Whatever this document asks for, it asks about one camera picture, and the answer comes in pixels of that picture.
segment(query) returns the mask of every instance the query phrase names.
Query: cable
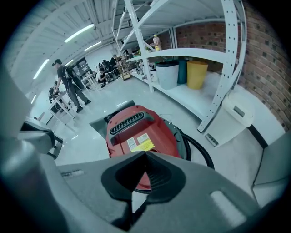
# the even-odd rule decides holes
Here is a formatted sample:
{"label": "cable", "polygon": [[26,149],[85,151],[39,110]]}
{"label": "cable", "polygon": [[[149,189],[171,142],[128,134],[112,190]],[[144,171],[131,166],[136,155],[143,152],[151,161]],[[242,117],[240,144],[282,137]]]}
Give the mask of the cable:
{"label": "cable", "polygon": [[184,142],[184,145],[186,148],[186,160],[191,161],[192,153],[191,153],[191,148],[190,148],[189,142],[187,141],[186,138],[184,138],[184,137],[182,137],[182,138],[183,138],[183,142]]}
{"label": "cable", "polygon": [[207,166],[214,170],[213,161],[210,155],[208,154],[208,152],[204,149],[204,147],[201,146],[196,140],[194,140],[192,137],[188,136],[187,134],[181,133],[181,135],[184,139],[186,139],[188,142],[190,142],[193,146],[195,146],[200,151],[200,153],[202,154],[202,156],[204,157],[206,161]]}

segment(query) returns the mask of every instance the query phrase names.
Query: teal bin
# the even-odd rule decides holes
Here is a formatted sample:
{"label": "teal bin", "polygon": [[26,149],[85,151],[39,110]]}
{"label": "teal bin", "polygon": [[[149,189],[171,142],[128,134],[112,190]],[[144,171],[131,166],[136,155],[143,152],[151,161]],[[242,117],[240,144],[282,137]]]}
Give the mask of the teal bin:
{"label": "teal bin", "polygon": [[187,83],[187,61],[185,59],[176,60],[179,62],[178,84]]}

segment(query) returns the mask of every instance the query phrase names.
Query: storage container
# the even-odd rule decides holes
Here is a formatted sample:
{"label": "storage container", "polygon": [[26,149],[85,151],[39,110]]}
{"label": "storage container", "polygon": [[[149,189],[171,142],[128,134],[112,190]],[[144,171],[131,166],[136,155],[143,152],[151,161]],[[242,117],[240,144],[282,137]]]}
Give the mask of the storage container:
{"label": "storage container", "polygon": [[177,86],[179,62],[159,62],[156,64],[156,72],[161,88],[169,90]]}
{"label": "storage container", "polygon": [[150,81],[152,83],[158,84],[159,83],[159,79],[158,79],[158,75],[156,73],[156,69],[151,70],[150,74],[151,74]]}
{"label": "storage container", "polygon": [[187,83],[187,61],[185,59],[177,60],[179,62],[178,84]]}
{"label": "storage container", "polygon": [[205,131],[206,138],[221,146],[230,141],[254,121],[254,109],[250,102],[236,91],[227,94],[222,106]]}
{"label": "storage container", "polygon": [[187,61],[187,86],[194,90],[202,88],[208,64],[202,61]]}

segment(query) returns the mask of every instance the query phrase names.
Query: white bin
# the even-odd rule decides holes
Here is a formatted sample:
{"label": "white bin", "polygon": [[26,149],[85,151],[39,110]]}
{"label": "white bin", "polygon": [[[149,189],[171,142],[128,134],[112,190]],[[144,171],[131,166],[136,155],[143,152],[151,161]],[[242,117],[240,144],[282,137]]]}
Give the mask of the white bin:
{"label": "white bin", "polygon": [[151,82],[155,83],[155,84],[158,84],[159,83],[159,79],[158,79],[158,75],[156,73],[156,69],[150,71],[150,74],[151,74]]}
{"label": "white bin", "polygon": [[157,63],[156,72],[161,88],[169,90],[177,86],[179,62],[164,61]]}
{"label": "white bin", "polygon": [[253,112],[251,103],[232,91],[225,96],[204,135],[214,146],[221,146],[251,126],[254,121]]}

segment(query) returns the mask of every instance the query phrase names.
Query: cap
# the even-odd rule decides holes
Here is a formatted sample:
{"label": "cap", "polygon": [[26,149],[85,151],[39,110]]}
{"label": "cap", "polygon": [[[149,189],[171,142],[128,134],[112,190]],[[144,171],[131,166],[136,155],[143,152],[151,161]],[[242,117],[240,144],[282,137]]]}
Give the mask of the cap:
{"label": "cap", "polygon": [[62,64],[62,61],[60,59],[56,59],[55,62],[52,64],[52,66],[54,66],[56,63],[58,63],[58,64],[61,65]]}

